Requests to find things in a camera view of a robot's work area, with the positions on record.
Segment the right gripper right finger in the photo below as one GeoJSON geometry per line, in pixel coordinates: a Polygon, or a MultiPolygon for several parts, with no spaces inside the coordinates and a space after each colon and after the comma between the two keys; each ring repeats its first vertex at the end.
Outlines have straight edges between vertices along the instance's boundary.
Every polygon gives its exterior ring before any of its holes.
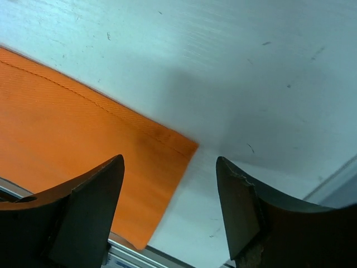
{"type": "Polygon", "coordinates": [[[225,157],[216,177],[237,267],[355,267],[356,205],[329,208],[285,194],[225,157]]]}

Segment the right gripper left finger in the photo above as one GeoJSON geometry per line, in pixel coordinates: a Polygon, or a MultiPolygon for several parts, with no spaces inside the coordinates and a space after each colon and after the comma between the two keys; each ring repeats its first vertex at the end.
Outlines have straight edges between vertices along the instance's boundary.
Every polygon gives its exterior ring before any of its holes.
{"type": "Polygon", "coordinates": [[[101,267],[123,178],[117,155],[27,197],[2,188],[1,266],[101,267]]]}

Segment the orange trousers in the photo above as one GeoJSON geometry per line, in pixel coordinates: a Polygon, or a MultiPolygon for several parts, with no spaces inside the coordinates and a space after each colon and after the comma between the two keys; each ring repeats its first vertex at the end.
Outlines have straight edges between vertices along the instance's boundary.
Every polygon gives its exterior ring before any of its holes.
{"type": "Polygon", "coordinates": [[[147,246],[197,143],[49,67],[1,49],[1,177],[38,193],[115,155],[112,231],[147,246]]]}

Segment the aluminium rail frame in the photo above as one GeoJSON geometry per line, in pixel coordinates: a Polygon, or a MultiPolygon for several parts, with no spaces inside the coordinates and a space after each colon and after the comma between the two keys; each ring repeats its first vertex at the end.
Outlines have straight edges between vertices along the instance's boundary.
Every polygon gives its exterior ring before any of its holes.
{"type": "MultiPolygon", "coordinates": [[[[27,197],[33,193],[6,180],[1,180],[1,189],[5,188],[20,197],[27,197]]],[[[136,250],[121,237],[110,233],[108,237],[108,250],[101,267],[185,267],[186,264],[152,247],[136,250]]],[[[230,259],[227,267],[237,267],[230,259]]]]}

